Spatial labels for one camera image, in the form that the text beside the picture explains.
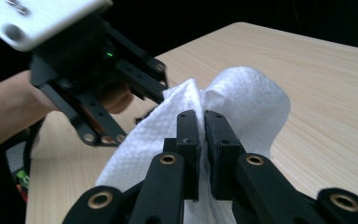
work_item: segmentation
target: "white mounting plate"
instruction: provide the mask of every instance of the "white mounting plate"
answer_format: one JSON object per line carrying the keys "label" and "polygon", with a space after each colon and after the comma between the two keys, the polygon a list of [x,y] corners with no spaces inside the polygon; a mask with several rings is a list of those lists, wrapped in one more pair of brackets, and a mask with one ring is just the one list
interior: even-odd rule
{"label": "white mounting plate", "polygon": [[[13,49],[28,51],[91,12],[112,6],[111,0],[0,0],[0,38]],[[21,37],[7,36],[11,25]]]}

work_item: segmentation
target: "human arm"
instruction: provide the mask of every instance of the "human arm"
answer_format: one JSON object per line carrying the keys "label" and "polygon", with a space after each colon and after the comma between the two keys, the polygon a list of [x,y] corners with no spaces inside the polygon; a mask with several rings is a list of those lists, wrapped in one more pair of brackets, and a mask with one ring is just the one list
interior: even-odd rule
{"label": "human arm", "polygon": [[[30,71],[24,71],[0,82],[0,144],[28,128],[58,108],[30,83]],[[122,112],[131,102],[127,85],[111,86],[103,94],[102,104],[112,114]]]}

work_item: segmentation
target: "light wood tabletop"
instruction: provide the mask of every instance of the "light wood tabletop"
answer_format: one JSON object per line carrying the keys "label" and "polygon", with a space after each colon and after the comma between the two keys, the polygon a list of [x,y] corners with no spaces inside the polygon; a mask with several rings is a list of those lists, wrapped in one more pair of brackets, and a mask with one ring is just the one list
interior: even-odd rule
{"label": "light wood tabletop", "polygon": [[[358,48],[239,22],[158,59],[167,65],[170,87],[193,77],[205,89],[233,66],[261,71],[291,100],[271,148],[274,164],[312,198],[332,187],[358,195]],[[128,133],[134,118],[154,106],[135,99],[114,118]],[[32,152],[27,223],[61,223],[114,152],[84,145],[62,113],[50,113]]]}

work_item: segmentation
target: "white paper towel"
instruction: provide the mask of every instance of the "white paper towel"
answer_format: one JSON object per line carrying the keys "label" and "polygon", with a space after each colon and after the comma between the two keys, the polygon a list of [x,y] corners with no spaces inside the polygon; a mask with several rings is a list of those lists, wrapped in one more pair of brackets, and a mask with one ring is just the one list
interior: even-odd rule
{"label": "white paper towel", "polygon": [[196,79],[191,78],[163,93],[164,101],[130,132],[96,185],[125,191],[144,180],[153,157],[162,152],[164,139],[176,138],[177,115],[192,109],[201,142],[200,199],[185,201],[184,222],[236,223],[231,202],[216,201],[211,194],[203,113],[212,110],[224,115],[247,152],[269,158],[271,144],[287,121],[288,96],[262,73],[243,66],[223,71],[206,90],[199,90]]}

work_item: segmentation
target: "robotic hand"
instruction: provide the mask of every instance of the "robotic hand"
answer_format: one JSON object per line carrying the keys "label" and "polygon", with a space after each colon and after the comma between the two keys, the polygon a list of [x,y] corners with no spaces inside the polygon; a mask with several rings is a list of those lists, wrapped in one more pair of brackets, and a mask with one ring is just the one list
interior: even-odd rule
{"label": "robotic hand", "polygon": [[165,64],[101,19],[109,0],[0,1],[0,38],[33,53],[31,82],[90,146],[117,147],[126,133],[99,103],[104,87],[125,82],[134,95],[163,101]]}

